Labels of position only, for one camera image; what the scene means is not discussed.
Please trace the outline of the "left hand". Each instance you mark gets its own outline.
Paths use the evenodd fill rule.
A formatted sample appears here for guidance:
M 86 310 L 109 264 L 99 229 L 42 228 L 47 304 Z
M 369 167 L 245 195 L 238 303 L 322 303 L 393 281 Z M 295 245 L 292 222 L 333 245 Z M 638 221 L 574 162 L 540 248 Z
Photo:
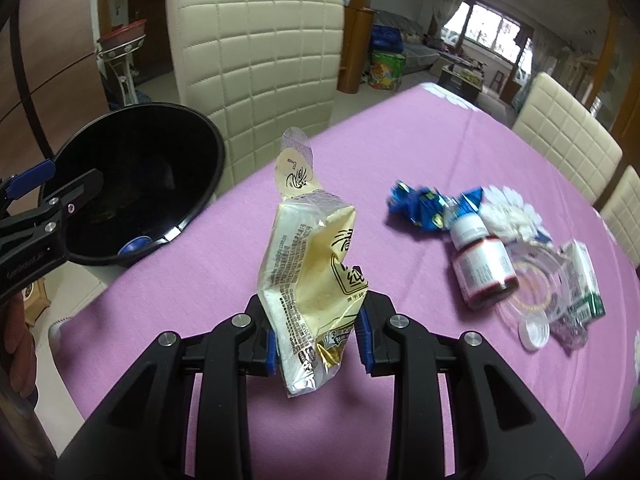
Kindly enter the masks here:
M 6 372 L 10 386 L 21 398 L 28 398 L 35 390 L 37 357 L 35 341 L 25 321 L 21 292 L 6 303 L 2 341 L 9 355 Z

